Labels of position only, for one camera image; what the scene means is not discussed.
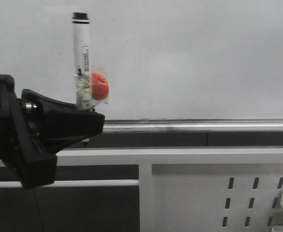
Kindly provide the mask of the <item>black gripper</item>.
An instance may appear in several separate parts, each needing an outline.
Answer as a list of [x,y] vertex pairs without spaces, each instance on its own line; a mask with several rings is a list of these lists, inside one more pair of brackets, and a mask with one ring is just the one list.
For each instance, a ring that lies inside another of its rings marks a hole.
[[27,120],[39,140],[27,127],[13,77],[0,74],[0,160],[15,171],[23,188],[31,189],[52,184],[57,167],[55,153],[101,134],[105,116],[30,89],[22,90],[21,99],[37,106]]

